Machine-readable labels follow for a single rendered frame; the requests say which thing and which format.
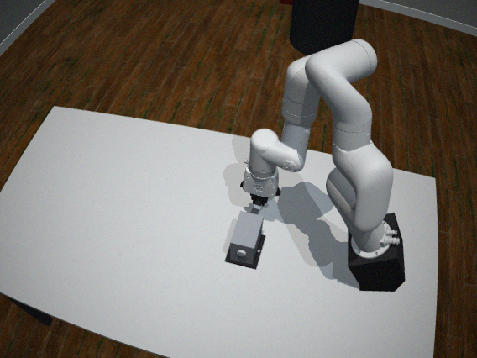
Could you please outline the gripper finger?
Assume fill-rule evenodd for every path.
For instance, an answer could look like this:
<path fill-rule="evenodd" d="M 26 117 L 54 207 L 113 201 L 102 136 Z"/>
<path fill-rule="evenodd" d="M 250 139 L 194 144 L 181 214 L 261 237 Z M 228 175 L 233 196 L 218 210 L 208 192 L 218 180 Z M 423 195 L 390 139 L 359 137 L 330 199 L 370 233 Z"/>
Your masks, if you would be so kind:
<path fill-rule="evenodd" d="M 281 193 L 281 191 L 280 191 L 280 189 L 279 189 L 279 187 L 278 187 L 278 188 L 277 188 L 276 196 L 280 196 L 280 193 Z M 268 201 L 268 200 L 266 201 L 265 199 L 267 200 L 268 197 L 263 197 L 263 199 L 262 199 L 262 206 L 263 206 L 263 207 L 264 207 L 265 203 L 267 203 L 267 201 Z"/>
<path fill-rule="evenodd" d="M 243 183 L 244 183 L 244 181 L 241 182 L 241 184 L 240 184 L 241 187 L 243 187 Z M 253 200 L 253 204 L 254 204 L 257 195 L 254 195 L 254 194 L 251 194 L 251 193 L 250 193 L 250 196 L 252 196 L 252 197 L 251 197 L 251 200 Z"/>

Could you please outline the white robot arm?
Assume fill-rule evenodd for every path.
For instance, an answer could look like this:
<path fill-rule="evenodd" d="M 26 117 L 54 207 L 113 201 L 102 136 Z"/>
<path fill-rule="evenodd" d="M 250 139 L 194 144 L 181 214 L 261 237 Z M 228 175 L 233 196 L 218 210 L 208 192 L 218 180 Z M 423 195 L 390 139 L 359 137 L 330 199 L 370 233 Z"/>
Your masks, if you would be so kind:
<path fill-rule="evenodd" d="M 399 238 L 392 238 L 397 231 L 383 221 L 391 197 L 393 169 L 370 139 L 370 105 L 351 85 L 372 75 L 376 67 L 376 53 L 362 39 L 293 61 L 286 70 L 281 139 L 270 129 L 256 130 L 250 140 L 249 159 L 244 160 L 258 178 L 272 176 L 277 166 L 300 171 L 321 96 L 332 112 L 332 157 L 336 166 L 328 175 L 327 193 L 336 209 L 341 209 L 338 212 L 352 235 L 354 252 L 365 259 L 376 258 L 391 244 L 400 243 Z"/>

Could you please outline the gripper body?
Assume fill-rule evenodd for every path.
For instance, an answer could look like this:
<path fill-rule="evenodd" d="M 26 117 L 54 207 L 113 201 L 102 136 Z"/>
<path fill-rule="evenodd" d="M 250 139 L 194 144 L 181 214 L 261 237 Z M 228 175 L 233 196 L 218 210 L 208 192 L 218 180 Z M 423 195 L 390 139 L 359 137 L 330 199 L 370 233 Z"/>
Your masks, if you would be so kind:
<path fill-rule="evenodd" d="M 279 173 L 276 167 L 275 173 L 267 178 L 254 176 L 247 165 L 244 173 L 243 190 L 247 193 L 262 197 L 275 197 L 279 182 Z"/>

